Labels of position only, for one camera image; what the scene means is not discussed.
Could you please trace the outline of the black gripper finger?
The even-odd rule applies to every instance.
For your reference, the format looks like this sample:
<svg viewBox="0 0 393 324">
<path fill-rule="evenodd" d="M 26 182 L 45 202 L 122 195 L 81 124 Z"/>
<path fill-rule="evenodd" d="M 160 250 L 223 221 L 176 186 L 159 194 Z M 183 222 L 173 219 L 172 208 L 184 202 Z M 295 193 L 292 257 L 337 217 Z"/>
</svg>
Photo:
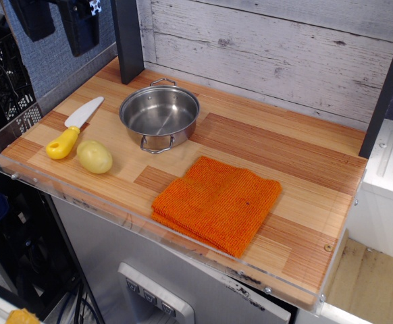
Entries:
<svg viewBox="0 0 393 324">
<path fill-rule="evenodd" d="M 58 1 L 58 8 L 74 57 L 99 44 L 100 1 Z"/>
<path fill-rule="evenodd" d="M 48 1 L 14 0 L 11 5 L 31 41 L 39 41 L 55 32 Z"/>
</svg>

